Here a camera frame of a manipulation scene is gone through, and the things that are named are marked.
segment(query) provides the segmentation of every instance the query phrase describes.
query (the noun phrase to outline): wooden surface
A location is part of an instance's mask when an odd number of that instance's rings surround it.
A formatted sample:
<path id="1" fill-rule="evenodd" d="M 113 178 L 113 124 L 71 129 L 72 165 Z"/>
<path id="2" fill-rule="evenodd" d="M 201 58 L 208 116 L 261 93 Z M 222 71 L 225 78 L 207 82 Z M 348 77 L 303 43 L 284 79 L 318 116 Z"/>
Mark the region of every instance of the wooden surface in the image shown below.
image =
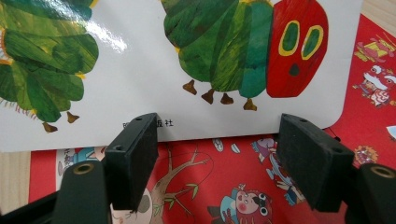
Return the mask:
<path id="1" fill-rule="evenodd" d="M 0 209 L 8 213 L 27 204 L 30 152 L 0 153 Z"/>
<path id="2" fill-rule="evenodd" d="M 396 0 L 365 0 L 361 11 L 396 36 Z M 2 214 L 27 204 L 30 152 L 0 153 L 0 209 Z"/>
<path id="3" fill-rule="evenodd" d="M 396 36 L 396 0 L 365 0 L 361 13 Z"/>

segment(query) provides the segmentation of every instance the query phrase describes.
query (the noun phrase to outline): black bracket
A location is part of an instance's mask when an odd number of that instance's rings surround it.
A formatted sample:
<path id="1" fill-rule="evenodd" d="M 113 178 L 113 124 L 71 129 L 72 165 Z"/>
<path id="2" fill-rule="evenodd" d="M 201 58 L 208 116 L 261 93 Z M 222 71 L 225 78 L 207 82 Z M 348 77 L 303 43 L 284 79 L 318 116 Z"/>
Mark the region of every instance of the black bracket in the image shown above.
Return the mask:
<path id="1" fill-rule="evenodd" d="M 306 119 L 283 114 L 276 155 L 312 209 L 337 212 L 346 223 L 396 223 L 396 171 L 352 165 L 354 153 Z"/>
<path id="2" fill-rule="evenodd" d="M 111 223 L 116 210 L 136 211 L 158 158 L 157 114 L 133 119 L 102 161 L 76 163 L 61 189 L 0 217 L 0 224 Z"/>

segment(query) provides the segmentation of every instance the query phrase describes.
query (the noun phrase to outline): white page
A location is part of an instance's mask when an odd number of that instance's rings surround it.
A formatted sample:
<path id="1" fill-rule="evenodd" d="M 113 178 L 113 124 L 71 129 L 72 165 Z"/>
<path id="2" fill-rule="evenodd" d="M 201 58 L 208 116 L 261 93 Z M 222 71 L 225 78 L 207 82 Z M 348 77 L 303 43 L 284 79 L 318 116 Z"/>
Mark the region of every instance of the white page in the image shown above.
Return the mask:
<path id="1" fill-rule="evenodd" d="M 72 102 L 69 110 L 79 119 L 70 124 L 62 112 L 51 123 L 58 131 L 47 133 L 42 120 L 2 102 L 0 150 L 106 146 L 122 131 L 123 123 L 152 112 L 163 123 L 158 128 L 160 141 L 277 133 L 282 113 L 328 127 L 343 110 L 361 0 L 319 3 L 326 10 L 330 34 L 312 81 L 298 97 L 272 98 L 263 91 L 253 98 L 257 111 L 246 111 L 246 98 L 238 91 L 228 92 L 232 105 L 220 103 L 221 92 L 215 92 L 210 105 L 201 98 L 209 83 L 195 81 L 196 95 L 182 89 L 191 77 L 180 67 L 164 34 L 166 14 L 160 1 L 100 0 L 87 27 L 98 44 L 99 58 L 83 79 L 83 98 Z M 173 126 L 166 127 L 167 120 Z"/>

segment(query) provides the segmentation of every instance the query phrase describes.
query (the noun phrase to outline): caterpillar leg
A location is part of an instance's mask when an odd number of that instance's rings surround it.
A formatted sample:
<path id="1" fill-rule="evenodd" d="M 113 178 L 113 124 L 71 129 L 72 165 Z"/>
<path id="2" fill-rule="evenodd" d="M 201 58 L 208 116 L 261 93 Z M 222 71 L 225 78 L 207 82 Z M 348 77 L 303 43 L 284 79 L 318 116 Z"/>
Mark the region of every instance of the caterpillar leg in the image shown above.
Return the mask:
<path id="1" fill-rule="evenodd" d="M 253 104 L 253 100 L 251 98 L 247 99 L 247 102 L 244 104 L 245 110 L 254 110 L 257 111 L 257 106 Z"/>
<path id="2" fill-rule="evenodd" d="M 197 94 L 197 90 L 194 88 L 194 80 L 192 79 L 189 83 L 183 85 L 183 89 L 194 95 Z"/>
<path id="3" fill-rule="evenodd" d="M 73 123 L 74 121 L 76 121 L 76 119 L 79 119 L 79 116 L 73 115 L 72 113 L 67 111 L 67 122 Z"/>
<path id="4" fill-rule="evenodd" d="M 213 94 L 215 93 L 215 90 L 210 89 L 207 93 L 202 95 L 202 98 L 206 100 L 208 103 L 213 104 Z"/>
<path id="5" fill-rule="evenodd" d="M 47 133 L 54 133 L 58 131 L 58 128 L 52 125 L 49 125 L 47 122 L 43 122 L 44 130 L 46 130 Z"/>
<path id="6" fill-rule="evenodd" d="M 221 103 L 224 105 L 231 105 L 233 104 L 233 98 L 227 95 L 227 93 L 224 92 L 223 97 L 221 98 Z"/>

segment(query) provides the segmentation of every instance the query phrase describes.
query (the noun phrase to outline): bolt hole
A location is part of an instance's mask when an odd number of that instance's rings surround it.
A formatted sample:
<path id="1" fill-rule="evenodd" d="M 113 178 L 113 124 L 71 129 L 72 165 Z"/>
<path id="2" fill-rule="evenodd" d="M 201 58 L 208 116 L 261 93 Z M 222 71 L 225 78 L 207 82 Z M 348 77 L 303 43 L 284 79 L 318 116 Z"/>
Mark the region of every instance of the bolt hole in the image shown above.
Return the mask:
<path id="1" fill-rule="evenodd" d="M 371 171 L 373 171 L 373 173 L 375 173 L 376 175 L 380 175 L 382 177 L 389 179 L 396 177 L 396 174 L 392 172 L 390 169 L 381 166 L 373 166 L 371 168 Z"/>
<path id="2" fill-rule="evenodd" d="M 93 169 L 93 164 L 91 163 L 83 163 L 74 168 L 73 172 L 76 175 L 85 175 L 89 173 Z"/>

